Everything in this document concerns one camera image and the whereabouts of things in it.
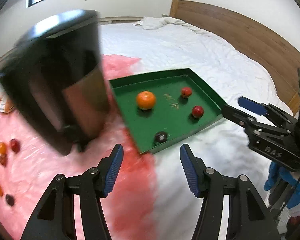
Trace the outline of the blue gloved hand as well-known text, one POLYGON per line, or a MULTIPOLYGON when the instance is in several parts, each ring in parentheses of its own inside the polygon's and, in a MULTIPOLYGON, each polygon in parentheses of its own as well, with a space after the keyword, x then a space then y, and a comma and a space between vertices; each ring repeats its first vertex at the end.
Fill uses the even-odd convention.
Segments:
POLYGON ((300 172, 290 172, 275 162, 271 162, 269 167, 268 178, 264 184, 264 190, 271 190, 278 179, 282 179, 288 185, 294 187, 295 191, 287 203, 290 215, 293 217, 300 216, 300 172))

